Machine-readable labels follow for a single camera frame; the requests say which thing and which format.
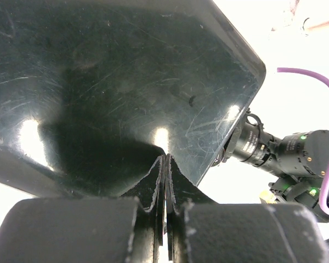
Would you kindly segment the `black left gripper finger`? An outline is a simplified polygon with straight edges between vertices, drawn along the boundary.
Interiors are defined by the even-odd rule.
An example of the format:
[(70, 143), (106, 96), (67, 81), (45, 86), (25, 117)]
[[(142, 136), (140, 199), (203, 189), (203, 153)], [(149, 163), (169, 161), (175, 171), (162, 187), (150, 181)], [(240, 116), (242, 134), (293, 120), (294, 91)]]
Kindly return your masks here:
[(19, 201), (0, 227), (0, 262), (158, 262), (165, 157), (118, 198)]

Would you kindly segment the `gold black lipstick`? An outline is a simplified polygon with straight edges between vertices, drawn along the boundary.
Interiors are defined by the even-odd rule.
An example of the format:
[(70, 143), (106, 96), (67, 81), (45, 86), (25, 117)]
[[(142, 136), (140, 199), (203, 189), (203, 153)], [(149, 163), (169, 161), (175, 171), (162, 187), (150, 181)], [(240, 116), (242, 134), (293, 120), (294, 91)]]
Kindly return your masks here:
[(264, 190), (259, 194), (260, 202), (263, 204), (276, 204), (277, 199), (275, 195), (269, 190)]

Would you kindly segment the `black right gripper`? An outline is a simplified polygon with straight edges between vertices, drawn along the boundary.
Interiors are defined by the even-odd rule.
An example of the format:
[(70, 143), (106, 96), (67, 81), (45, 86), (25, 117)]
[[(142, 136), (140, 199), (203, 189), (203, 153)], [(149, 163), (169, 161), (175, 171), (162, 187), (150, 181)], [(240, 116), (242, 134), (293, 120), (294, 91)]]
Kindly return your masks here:
[(166, 157), (168, 256), (172, 262), (329, 262), (316, 222), (329, 223), (319, 205), (329, 162), (329, 130), (279, 139), (247, 112), (222, 150), (277, 177), (269, 183), (278, 203), (219, 204)]

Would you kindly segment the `black drawer organizer cabinet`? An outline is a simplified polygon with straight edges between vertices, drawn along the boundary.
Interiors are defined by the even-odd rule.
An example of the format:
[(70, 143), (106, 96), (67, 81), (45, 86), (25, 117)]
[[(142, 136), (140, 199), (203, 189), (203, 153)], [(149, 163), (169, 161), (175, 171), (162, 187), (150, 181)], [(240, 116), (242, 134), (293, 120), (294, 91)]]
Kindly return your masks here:
[(0, 183), (119, 196), (170, 153), (199, 184), (265, 75), (213, 1), (0, 1)]

